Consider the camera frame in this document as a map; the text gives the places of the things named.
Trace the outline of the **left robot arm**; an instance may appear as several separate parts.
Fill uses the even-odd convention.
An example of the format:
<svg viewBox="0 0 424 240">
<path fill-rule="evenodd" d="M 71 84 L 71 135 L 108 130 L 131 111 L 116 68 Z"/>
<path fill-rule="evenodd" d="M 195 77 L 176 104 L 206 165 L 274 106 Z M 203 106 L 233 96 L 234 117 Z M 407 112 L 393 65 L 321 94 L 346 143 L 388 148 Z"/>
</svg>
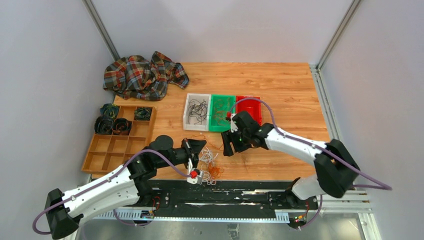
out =
<svg viewBox="0 0 424 240">
<path fill-rule="evenodd" d="M 153 189 L 148 181 L 160 168 L 173 168 L 193 184 L 200 183 L 201 171 L 197 166 L 206 143 L 184 138 L 181 146 L 174 148 L 170 136 L 160 135 L 108 174 L 72 190 L 51 190 L 42 212 L 49 226 L 47 234 L 59 240 L 100 214 L 134 204 L 149 206 Z"/>
</svg>

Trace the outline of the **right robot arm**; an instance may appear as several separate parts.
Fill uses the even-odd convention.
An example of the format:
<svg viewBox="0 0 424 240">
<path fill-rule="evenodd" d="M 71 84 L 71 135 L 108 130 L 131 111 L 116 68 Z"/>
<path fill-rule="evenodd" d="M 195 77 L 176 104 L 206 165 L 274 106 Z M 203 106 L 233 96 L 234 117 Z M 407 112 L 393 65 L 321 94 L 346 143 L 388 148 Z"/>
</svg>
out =
<svg viewBox="0 0 424 240">
<path fill-rule="evenodd" d="M 289 154 L 314 167 L 314 175 L 296 178 L 282 193 L 281 200 L 291 208 L 301 207 L 313 196 L 341 198 L 359 175 L 360 168 L 339 140 L 324 142 L 300 137 L 271 123 L 259 124 L 246 111 L 231 114 L 227 120 L 230 129 L 221 133 L 224 156 L 262 148 Z"/>
</svg>

